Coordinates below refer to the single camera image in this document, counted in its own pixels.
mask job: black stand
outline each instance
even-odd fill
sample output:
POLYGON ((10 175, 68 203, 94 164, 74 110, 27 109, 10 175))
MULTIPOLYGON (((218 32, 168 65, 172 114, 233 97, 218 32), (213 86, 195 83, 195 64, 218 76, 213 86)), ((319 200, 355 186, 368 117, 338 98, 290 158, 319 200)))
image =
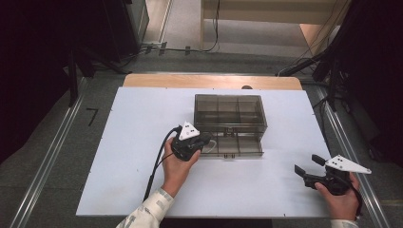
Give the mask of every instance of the black stand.
POLYGON ((89 59, 95 59, 102 63, 106 67, 113 69, 118 74, 129 74, 118 68, 117 66, 111 64, 108 60, 98 55, 94 51, 90 50, 88 47, 78 47, 73 48, 68 54, 68 77, 70 81, 70 102, 68 106, 73 106, 78 98, 78 85, 77 85, 77 70, 78 68, 83 72, 84 77, 93 78, 95 74, 95 69, 89 59))

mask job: hand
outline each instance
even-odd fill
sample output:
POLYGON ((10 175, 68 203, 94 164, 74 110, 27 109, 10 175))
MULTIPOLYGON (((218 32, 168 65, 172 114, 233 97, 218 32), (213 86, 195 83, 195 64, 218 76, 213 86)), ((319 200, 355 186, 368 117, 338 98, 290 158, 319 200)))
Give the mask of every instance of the hand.
POLYGON ((173 138, 170 138, 164 146, 163 158, 169 157, 163 160, 164 182, 161 188, 172 198, 175 198, 184 181, 186 181, 190 168, 199 159, 201 151, 196 151, 190 161, 179 160, 175 155, 172 155, 172 141, 173 138))
MULTIPOLYGON (((350 173, 350 180, 353 187, 358 190, 359 182, 352 173, 350 173)), ((352 189, 349 189, 343 196, 334 196, 319 182, 315 183, 315 187, 320 195, 325 198, 331 219, 355 220, 355 213, 359 203, 352 189)))

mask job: wooden edge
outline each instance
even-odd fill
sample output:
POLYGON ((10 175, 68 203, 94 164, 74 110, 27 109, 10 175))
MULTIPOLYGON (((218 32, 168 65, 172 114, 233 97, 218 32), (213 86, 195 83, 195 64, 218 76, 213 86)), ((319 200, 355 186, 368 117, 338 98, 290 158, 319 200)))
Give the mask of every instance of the wooden edge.
POLYGON ((270 75, 128 74, 123 86, 234 89, 251 86, 254 89, 302 90, 298 78, 270 75))

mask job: wrist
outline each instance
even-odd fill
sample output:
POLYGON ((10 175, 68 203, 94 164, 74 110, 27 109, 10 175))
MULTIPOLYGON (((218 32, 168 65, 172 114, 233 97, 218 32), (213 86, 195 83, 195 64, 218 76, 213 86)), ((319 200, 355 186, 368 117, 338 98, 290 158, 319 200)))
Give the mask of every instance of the wrist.
POLYGON ((164 182, 163 186, 161 186, 161 188, 167 194, 169 194, 169 196, 171 196, 172 198, 175 198, 176 195, 178 194, 179 190, 181 189, 181 187, 178 184, 169 183, 169 182, 164 182))

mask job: black wall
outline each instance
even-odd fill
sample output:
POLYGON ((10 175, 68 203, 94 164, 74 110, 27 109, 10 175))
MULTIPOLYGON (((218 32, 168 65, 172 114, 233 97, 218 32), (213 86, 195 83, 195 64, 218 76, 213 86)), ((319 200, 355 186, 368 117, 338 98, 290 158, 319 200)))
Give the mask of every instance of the black wall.
POLYGON ((403 13, 392 0, 371 1, 357 18, 343 41, 346 86, 380 131, 373 149, 403 166, 403 13))

